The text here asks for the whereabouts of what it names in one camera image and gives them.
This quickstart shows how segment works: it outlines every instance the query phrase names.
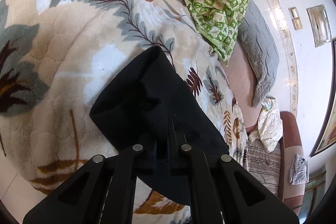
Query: picture frame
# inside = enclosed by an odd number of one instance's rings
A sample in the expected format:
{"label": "picture frame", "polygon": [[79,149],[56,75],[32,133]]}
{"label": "picture frame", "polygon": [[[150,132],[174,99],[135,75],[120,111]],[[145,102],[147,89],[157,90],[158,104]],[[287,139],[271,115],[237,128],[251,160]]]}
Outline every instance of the picture frame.
{"label": "picture frame", "polygon": [[318,5],[307,9],[311,28],[314,34],[315,47],[330,43],[331,30],[324,5]]}
{"label": "picture frame", "polygon": [[313,157],[336,143],[336,39],[331,43],[333,55],[333,74],[329,105],[319,137],[310,153]]}

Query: silver rivet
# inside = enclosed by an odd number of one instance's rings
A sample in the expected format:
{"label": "silver rivet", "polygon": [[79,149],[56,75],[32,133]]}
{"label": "silver rivet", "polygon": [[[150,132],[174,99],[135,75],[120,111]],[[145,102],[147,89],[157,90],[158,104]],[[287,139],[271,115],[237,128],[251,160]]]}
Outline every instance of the silver rivet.
{"label": "silver rivet", "polygon": [[183,151],[190,151],[190,150],[191,150],[191,146],[188,145],[188,144],[183,144],[183,145],[181,146],[181,149],[182,149]]}
{"label": "silver rivet", "polygon": [[102,162],[103,161],[103,156],[102,155],[95,155],[94,157],[93,157],[93,161],[95,162],[95,163],[100,163],[100,162]]}
{"label": "silver rivet", "polygon": [[143,146],[141,144],[135,144],[135,145],[133,145],[133,150],[134,151],[141,151],[141,150],[143,150]]}
{"label": "silver rivet", "polygon": [[227,154],[222,155],[220,159],[224,162],[230,162],[232,160],[231,156]]}

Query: gray pillow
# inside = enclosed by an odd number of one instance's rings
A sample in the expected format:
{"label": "gray pillow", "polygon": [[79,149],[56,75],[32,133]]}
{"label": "gray pillow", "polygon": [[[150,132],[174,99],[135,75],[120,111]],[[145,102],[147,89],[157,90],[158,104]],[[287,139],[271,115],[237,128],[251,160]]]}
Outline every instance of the gray pillow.
{"label": "gray pillow", "polygon": [[258,80],[253,99],[253,106],[257,107],[275,83],[279,54],[263,15],[253,0],[238,28],[238,38]]}

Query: framed painting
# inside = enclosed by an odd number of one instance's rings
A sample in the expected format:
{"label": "framed painting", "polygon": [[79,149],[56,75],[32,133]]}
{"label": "framed painting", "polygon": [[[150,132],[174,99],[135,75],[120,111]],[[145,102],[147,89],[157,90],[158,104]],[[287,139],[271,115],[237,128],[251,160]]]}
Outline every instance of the framed painting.
{"label": "framed painting", "polygon": [[332,42],[332,53],[333,53],[333,76],[332,85],[330,92],[330,100],[328,105],[327,114],[320,132],[320,135],[315,143],[315,146],[310,153],[313,157],[318,153],[326,150],[330,146],[336,143],[336,39]]}

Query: floor tile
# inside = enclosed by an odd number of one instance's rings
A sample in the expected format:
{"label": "floor tile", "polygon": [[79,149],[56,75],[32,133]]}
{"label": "floor tile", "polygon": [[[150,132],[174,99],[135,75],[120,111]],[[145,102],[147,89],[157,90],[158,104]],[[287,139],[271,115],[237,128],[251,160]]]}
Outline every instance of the floor tile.
{"label": "floor tile", "polygon": [[9,163],[4,154],[0,152],[0,198],[3,198],[16,174],[17,172],[14,167]]}
{"label": "floor tile", "polygon": [[35,190],[29,182],[17,175],[1,199],[14,218],[22,223],[25,215],[46,196]]}

